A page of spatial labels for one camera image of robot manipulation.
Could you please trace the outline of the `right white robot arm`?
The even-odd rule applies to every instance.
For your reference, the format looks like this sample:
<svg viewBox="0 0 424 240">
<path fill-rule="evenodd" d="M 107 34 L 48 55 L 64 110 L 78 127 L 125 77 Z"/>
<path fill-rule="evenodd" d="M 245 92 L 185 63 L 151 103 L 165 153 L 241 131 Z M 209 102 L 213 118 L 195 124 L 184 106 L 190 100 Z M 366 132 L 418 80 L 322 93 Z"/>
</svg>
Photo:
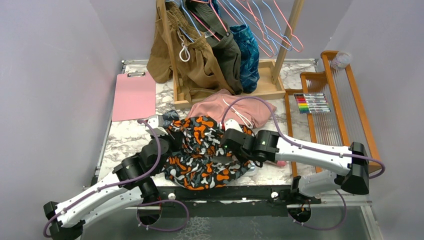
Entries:
<svg viewBox="0 0 424 240">
<path fill-rule="evenodd" d="M 329 146 L 260 130 L 256 136 L 236 129 L 227 129 L 221 145 L 242 163 L 262 167 L 264 162 L 288 161 L 311 165 L 321 172 L 296 176 L 288 190 L 289 199 L 300 204 L 318 194 L 343 190 L 354 195 L 369 194 L 369 163 L 364 148 L 354 142 L 350 147 Z"/>
</svg>

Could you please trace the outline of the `orange camouflage shorts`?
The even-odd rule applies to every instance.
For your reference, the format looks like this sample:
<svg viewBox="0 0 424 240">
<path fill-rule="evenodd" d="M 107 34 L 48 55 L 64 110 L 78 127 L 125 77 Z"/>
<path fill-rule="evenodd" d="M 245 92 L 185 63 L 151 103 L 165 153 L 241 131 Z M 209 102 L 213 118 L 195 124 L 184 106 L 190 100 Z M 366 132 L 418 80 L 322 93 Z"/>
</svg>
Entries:
<svg viewBox="0 0 424 240">
<path fill-rule="evenodd" d="M 239 161 L 221 145 L 224 128 L 208 115 L 174 120 L 167 129 L 178 150 L 167 158 L 161 171 L 166 180 L 180 187 L 191 191 L 221 188 L 253 166 Z"/>
</svg>

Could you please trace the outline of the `dark leaf print shorts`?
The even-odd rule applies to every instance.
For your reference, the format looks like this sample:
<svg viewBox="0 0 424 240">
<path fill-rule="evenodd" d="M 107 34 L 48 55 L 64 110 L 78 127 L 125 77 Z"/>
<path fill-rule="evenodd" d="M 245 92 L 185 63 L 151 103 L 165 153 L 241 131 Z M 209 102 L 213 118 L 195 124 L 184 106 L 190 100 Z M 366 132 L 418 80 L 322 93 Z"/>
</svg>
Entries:
<svg viewBox="0 0 424 240">
<path fill-rule="evenodd" d="M 180 116 L 175 109 L 165 112 L 162 116 L 162 127 L 168 128 L 173 122 L 179 121 Z"/>
</svg>

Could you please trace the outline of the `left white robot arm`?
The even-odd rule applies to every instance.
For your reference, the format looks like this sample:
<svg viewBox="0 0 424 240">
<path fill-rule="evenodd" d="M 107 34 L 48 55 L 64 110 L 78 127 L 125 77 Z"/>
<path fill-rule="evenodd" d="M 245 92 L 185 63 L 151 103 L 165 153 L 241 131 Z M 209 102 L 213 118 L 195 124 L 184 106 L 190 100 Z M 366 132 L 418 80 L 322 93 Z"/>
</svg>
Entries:
<svg viewBox="0 0 424 240">
<path fill-rule="evenodd" d="M 172 153 L 181 148 L 181 134 L 152 133 L 151 141 L 123 159 L 102 180 L 63 202 L 43 206 L 48 222 L 43 236 L 53 240 L 75 240 L 85 227 L 126 207 L 159 204 L 160 192 L 153 177 L 164 168 Z"/>
</svg>

